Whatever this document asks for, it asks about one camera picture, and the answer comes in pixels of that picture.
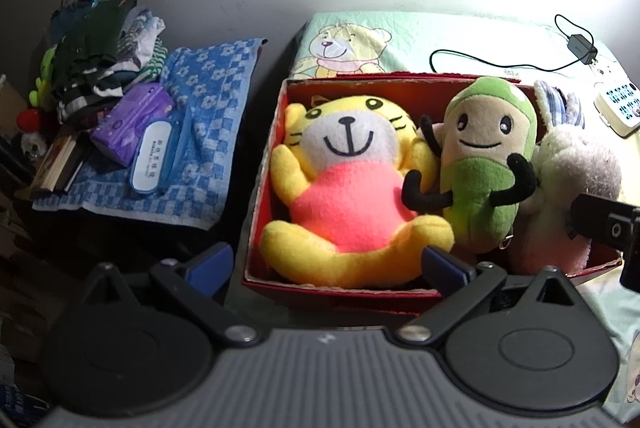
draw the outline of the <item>metal bolt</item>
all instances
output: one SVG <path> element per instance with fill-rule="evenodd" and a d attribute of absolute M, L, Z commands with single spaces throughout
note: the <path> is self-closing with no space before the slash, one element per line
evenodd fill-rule
<path fill-rule="evenodd" d="M 226 328 L 225 336 L 232 342 L 249 343 L 258 337 L 258 331 L 249 325 L 231 325 Z"/>
<path fill-rule="evenodd" d="M 422 325 L 405 325 L 398 329 L 398 336 L 407 342 L 425 342 L 431 338 L 431 331 Z"/>
<path fill-rule="evenodd" d="M 615 223 L 611 228 L 611 236 L 616 239 L 622 234 L 622 226 L 620 223 Z"/>

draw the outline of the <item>purple package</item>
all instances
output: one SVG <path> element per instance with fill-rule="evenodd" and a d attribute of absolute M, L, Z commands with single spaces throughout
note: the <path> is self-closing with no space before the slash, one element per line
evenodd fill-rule
<path fill-rule="evenodd" d="M 148 122 L 173 108 L 172 97 L 158 82 L 135 85 L 94 129 L 91 140 L 109 159 L 129 166 Z"/>

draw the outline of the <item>ribbed gray surface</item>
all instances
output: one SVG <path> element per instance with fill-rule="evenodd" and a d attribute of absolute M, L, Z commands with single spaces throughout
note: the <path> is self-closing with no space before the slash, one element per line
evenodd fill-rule
<path fill-rule="evenodd" d="M 58 409 L 40 428 L 609 428 L 591 410 L 562 419 L 495 413 L 462 395 L 435 358 L 386 341 L 380 330 L 274 331 L 228 350 L 189 397 L 133 419 Z"/>

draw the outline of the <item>bunny plush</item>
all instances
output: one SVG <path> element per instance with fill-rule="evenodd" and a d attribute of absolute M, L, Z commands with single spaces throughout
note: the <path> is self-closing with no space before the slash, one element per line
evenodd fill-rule
<path fill-rule="evenodd" d="M 546 82 L 534 90 L 547 132 L 531 158 L 538 187 L 520 205 L 508 257 L 516 274 L 555 265 L 570 275 L 586 267 L 591 249 L 590 239 L 567 232 L 572 201 L 580 193 L 616 199 L 622 173 L 615 154 L 585 132 L 577 95 L 567 94 L 565 105 Z"/>

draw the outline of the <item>green pea pod plush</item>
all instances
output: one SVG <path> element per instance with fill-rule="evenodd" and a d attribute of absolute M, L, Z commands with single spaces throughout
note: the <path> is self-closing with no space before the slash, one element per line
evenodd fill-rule
<path fill-rule="evenodd" d="M 425 140 L 441 158 L 440 192 L 420 192 L 420 173 L 410 171 L 402 202 L 418 213 L 442 210 L 458 245 L 475 253 L 495 249 L 508 235 L 519 203 L 536 190 L 529 163 L 538 128 L 526 95 L 501 78 L 484 76 L 447 106 L 438 141 L 423 117 Z"/>

